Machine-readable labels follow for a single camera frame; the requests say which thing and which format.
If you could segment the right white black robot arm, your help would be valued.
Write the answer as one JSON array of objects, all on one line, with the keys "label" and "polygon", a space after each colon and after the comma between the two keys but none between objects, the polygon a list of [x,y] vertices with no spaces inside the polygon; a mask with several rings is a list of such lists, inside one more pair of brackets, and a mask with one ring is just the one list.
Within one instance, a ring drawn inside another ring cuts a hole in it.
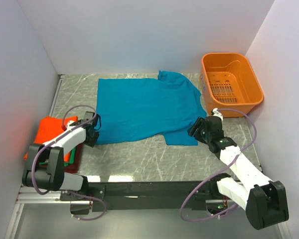
[{"label": "right white black robot arm", "polygon": [[245,210],[251,226],[257,230],[289,219],[286,189],[280,181],[272,181],[258,170],[243,154],[237,143],[225,137],[222,116],[199,117],[188,130],[188,135],[206,144],[213,154],[239,179],[221,177],[223,170],[199,183],[189,196],[193,196],[206,183],[209,194],[215,199],[226,196]]}]

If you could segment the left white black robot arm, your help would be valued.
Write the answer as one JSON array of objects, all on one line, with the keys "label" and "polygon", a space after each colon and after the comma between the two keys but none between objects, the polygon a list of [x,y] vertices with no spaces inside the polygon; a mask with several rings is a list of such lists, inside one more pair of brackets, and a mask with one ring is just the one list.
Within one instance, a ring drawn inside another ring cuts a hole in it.
[{"label": "left white black robot arm", "polygon": [[70,121],[66,130],[43,144],[32,144],[27,153],[22,184],[42,191],[72,191],[78,200],[89,196],[90,188],[86,176],[65,172],[64,156],[79,144],[93,147],[99,137],[95,129],[101,125],[101,117],[95,112],[85,112],[84,118]]}]

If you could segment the teal blue t shirt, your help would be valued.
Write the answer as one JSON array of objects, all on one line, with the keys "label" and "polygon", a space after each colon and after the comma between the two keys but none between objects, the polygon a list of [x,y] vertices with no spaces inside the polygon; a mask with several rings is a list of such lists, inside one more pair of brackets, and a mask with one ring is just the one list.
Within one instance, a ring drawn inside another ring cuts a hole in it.
[{"label": "teal blue t shirt", "polygon": [[183,74],[160,71],[157,78],[99,79],[97,144],[162,135],[167,145],[197,146],[187,131],[206,117],[201,93]]}]

